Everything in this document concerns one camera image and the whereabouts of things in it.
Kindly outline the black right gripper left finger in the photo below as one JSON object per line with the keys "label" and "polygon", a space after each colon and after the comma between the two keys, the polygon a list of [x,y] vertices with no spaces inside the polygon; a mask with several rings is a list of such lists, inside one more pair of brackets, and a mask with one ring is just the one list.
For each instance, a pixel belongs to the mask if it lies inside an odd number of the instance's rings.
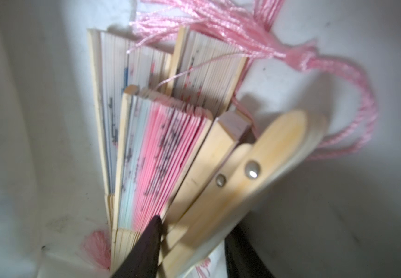
{"label": "black right gripper left finger", "polygon": [[156,278],[161,248],[162,220],[155,215],[112,278]]}

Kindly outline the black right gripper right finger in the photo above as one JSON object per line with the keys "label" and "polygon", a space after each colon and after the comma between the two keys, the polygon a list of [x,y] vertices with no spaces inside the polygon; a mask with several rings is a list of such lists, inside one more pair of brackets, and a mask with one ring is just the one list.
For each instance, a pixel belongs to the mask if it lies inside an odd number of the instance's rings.
{"label": "black right gripper right finger", "polygon": [[274,278],[239,226],[225,238],[225,257],[229,278]]}

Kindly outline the pink folding fans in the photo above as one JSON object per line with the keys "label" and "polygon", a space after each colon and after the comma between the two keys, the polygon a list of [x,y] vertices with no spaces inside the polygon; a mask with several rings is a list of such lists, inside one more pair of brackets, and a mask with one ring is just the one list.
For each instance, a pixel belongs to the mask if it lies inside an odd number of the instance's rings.
{"label": "pink folding fans", "polygon": [[[256,59],[334,74],[359,88],[355,119],[338,134],[324,136],[306,159],[347,155],[371,139],[377,103],[365,74],[318,55],[312,42],[282,44],[270,31],[282,4],[255,1],[248,11],[232,1],[166,1],[184,16],[140,15],[132,24],[137,41],[89,30],[110,226],[82,243],[92,263],[113,274],[158,215],[159,264],[168,232],[254,131],[235,93]],[[177,278],[227,276],[224,239]]]}

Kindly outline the white tote bag yellow handles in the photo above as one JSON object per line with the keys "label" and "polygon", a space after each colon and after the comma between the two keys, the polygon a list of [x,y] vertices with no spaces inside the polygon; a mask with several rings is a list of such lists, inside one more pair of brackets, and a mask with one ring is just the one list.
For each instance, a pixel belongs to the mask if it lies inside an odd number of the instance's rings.
{"label": "white tote bag yellow handles", "polygon": [[[143,1],[0,1],[0,278],[105,277],[79,246],[105,226],[87,31],[126,35]],[[372,140],[306,162],[242,222],[278,278],[401,278],[401,1],[287,1],[273,32],[369,76]]]}

